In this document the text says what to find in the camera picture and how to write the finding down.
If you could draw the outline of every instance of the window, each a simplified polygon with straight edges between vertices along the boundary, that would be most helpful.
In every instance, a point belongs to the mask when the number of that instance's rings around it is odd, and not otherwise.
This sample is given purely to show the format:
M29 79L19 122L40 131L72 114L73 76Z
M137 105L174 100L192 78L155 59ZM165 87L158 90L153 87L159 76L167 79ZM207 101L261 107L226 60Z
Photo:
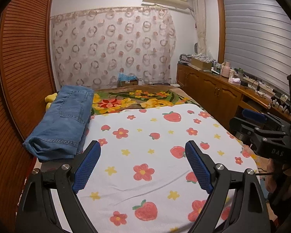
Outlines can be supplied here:
M288 93L291 21L281 6L275 0L223 0L223 5L224 61Z

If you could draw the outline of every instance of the sheer curtain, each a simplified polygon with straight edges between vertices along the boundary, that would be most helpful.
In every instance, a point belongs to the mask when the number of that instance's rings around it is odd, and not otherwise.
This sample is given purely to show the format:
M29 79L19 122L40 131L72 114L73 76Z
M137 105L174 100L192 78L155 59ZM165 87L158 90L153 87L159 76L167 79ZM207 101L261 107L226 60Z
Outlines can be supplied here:
M197 51L206 54L206 7L205 0L193 0L197 32Z
M51 25L61 86L111 88L119 73L136 75L145 83L170 82L176 33L168 9L76 11L53 17Z

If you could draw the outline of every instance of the floral blanket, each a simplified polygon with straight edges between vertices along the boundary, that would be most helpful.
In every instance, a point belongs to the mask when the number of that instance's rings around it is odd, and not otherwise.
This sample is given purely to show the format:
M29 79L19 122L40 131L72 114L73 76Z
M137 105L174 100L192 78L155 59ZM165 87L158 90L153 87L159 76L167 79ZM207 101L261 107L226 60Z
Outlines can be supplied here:
M198 105L181 89L172 86L128 86L95 91L92 115L120 112L124 109L174 106L183 103Z

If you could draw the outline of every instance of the cardboard box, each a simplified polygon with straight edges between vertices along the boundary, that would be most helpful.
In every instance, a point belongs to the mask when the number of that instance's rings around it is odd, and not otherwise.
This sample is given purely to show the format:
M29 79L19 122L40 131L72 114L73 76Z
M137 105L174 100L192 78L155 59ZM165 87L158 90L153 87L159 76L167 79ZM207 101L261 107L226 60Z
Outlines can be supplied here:
M118 88L133 86L133 85L138 85L138 79L128 80L128 81L118 81Z
M211 67L212 67L212 63L202 62L202 61L194 59L194 58L192 58L191 64L193 66L196 66L196 67L202 69L202 70L211 70Z

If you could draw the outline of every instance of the wooden wardrobe door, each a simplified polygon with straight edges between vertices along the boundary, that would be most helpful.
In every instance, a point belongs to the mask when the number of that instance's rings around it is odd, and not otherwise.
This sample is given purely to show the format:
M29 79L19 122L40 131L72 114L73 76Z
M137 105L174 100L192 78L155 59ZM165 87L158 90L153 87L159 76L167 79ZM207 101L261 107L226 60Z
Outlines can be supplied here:
M14 231L16 205L33 161L22 142L6 111L0 85L0 220L10 232Z
M50 61L52 0L12 0L0 22L0 80L8 109L26 139L55 92Z

